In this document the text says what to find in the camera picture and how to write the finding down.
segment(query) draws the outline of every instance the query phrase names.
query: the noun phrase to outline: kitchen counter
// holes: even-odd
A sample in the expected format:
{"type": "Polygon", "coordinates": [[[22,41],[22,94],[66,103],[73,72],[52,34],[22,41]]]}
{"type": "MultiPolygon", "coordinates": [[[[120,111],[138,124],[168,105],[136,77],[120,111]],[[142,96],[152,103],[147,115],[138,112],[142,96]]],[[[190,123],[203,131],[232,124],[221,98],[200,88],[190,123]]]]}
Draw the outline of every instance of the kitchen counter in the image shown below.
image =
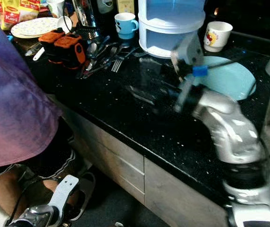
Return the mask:
{"type": "MultiPolygon", "coordinates": [[[[205,55],[252,57],[239,61],[256,78],[256,91],[239,102],[243,114],[260,133],[270,98],[270,77],[265,72],[269,56],[238,47],[231,36],[229,45],[220,53],[205,55]]],[[[222,169],[216,159],[207,128],[191,117],[165,121],[135,102],[124,86],[127,78],[140,75],[139,60],[125,60],[118,73],[110,69],[87,79],[76,79],[75,72],[50,64],[43,56],[39,61],[26,59],[39,86],[67,107],[113,135],[129,147],[174,175],[220,206],[227,203],[222,187],[222,169]]]]}

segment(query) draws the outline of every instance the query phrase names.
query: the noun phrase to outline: blue plate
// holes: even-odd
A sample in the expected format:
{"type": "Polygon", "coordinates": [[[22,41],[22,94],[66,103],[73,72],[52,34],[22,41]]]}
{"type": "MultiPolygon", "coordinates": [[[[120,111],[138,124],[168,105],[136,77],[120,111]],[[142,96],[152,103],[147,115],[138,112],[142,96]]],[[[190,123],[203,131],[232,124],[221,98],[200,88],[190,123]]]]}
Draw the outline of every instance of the blue plate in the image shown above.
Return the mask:
{"type": "MultiPolygon", "coordinates": [[[[205,56],[204,65],[214,65],[230,61],[227,58],[205,56]]],[[[208,70],[205,77],[196,77],[194,85],[203,84],[209,89],[232,97],[234,100],[246,99],[256,90],[253,74],[240,63],[232,63],[208,70]]]]}

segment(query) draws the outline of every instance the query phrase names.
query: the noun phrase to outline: stack of plates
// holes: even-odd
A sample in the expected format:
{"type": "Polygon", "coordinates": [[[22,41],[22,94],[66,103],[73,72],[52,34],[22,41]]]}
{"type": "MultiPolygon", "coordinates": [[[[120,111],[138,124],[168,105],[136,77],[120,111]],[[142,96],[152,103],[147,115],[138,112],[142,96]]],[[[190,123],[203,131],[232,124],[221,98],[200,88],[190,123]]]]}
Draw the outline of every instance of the stack of plates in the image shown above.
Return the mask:
{"type": "Polygon", "coordinates": [[[42,17],[24,21],[13,26],[11,33],[18,38],[37,38],[56,29],[57,21],[58,19],[53,17],[42,17]]]}

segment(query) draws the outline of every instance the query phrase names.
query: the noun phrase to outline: kitchen floor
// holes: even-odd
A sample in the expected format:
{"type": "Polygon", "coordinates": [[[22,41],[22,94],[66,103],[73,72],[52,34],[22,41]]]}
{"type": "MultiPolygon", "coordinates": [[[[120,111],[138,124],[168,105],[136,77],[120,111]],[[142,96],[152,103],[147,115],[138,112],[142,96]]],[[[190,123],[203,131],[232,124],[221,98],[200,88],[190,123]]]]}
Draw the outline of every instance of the kitchen floor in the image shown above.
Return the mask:
{"type": "MultiPolygon", "coordinates": [[[[116,221],[123,223],[124,227],[168,227],[165,222],[97,168],[92,167],[89,171],[96,176],[96,187],[86,211],[72,224],[72,227],[110,227],[116,221]]],[[[39,201],[42,194],[44,198],[50,198],[52,195],[40,184],[34,186],[27,197],[35,200],[34,204],[43,204],[41,199],[39,201]]],[[[0,212],[0,227],[6,218],[7,216],[0,212]]]]}

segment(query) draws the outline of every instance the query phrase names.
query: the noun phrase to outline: white plastic container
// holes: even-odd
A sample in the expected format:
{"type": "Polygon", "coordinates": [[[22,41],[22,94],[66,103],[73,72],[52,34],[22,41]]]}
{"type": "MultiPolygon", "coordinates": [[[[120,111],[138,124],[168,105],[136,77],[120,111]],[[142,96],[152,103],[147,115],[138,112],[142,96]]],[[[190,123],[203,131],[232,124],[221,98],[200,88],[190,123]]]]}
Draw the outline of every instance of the white plastic container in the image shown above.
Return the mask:
{"type": "Polygon", "coordinates": [[[139,0],[139,44],[149,54],[170,58],[186,34],[204,22],[204,0],[139,0]]]}

